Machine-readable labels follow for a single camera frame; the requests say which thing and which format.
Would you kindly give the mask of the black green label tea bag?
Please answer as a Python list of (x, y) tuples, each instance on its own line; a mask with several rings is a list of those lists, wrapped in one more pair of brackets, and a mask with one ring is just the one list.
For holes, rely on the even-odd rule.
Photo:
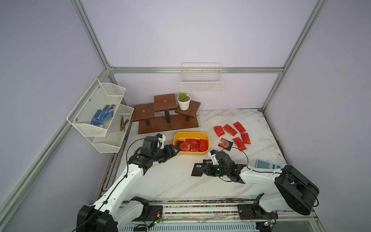
[(192, 177), (201, 177), (201, 167), (204, 163), (195, 163), (192, 169), (191, 176)]

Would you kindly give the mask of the black red patterned tea bag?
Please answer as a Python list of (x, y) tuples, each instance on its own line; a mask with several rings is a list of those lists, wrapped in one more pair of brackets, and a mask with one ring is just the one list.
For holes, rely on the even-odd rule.
[(233, 142), (225, 139), (225, 138), (221, 138), (220, 139), (220, 142), (218, 143), (218, 146), (222, 149), (225, 149), (227, 151), (230, 151), (232, 146), (233, 146)]

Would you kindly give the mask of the crinkled red foil tea bag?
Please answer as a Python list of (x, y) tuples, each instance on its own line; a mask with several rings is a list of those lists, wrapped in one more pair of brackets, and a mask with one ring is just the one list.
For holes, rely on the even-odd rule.
[(224, 129), (223, 129), (222, 126), (215, 126), (215, 127), (214, 127), (214, 131), (215, 131), (215, 133), (216, 133), (216, 135), (217, 135), (218, 137), (221, 137), (222, 135), (225, 134)]

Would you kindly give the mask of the black red label tea bag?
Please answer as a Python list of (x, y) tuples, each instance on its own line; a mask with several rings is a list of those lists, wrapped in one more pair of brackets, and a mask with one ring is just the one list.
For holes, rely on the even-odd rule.
[(204, 164), (210, 164), (210, 163), (213, 164), (213, 162), (212, 162), (211, 159), (204, 159), (204, 160), (203, 160), (203, 163), (204, 163)]

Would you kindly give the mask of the large red tea bag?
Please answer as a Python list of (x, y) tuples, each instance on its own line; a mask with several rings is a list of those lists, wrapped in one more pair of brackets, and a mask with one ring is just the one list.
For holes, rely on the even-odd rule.
[(223, 129), (232, 136), (235, 136), (238, 132), (229, 124), (225, 125)]

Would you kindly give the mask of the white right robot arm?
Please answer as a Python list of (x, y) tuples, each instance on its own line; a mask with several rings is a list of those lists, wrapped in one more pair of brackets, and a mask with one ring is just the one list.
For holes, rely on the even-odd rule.
[(236, 164), (224, 151), (212, 150), (210, 163), (203, 164), (201, 172), (209, 177), (228, 177), (231, 182), (259, 184), (276, 192), (257, 196), (253, 204), (247, 205), (248, 213), (257, 217), (274, 211), (293, 210), (304, 216), (310, 215), (319, 205), (319, 188), (291, 165), (283, 168), (253, 168), (247, 164)]

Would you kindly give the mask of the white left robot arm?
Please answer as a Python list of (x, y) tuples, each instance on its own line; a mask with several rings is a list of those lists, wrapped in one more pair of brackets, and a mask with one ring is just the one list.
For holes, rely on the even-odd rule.
[(119, 232), (136, 219), (150, 215), (149, 201), (135, 196), (121, 207), (130, 189), (146, 174), (155, 162), (164, 163), (181, 150), (166, 145), (161, 134), (142, 139), (143, 145), (126, 157), (126, 168), (119, 179), (92, 205), (84, 205), (78, 212), (76, 232)]

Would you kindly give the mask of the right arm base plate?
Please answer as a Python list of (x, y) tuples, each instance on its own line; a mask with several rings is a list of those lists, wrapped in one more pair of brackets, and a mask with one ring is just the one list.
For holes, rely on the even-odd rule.
[(252, 204), (238, 204), (237, 209), (241, 220), (247, 219), (278, 219), (274, 211), (266, 212), (260, 205), (260, 199), (264, 193), (259, 194)]

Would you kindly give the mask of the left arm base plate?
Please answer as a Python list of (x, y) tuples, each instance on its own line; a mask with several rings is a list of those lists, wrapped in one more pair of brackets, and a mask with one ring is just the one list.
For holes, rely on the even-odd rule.
[(163, 206), (151, 205), (147, 199), (135, 196), (130, 201), (137, 201), (143, 205), (143, 210), (142, 210), (141, 215), (135, 218), (133, 221), (155, 220), (156, 218), (159, 218), (163, 213)]

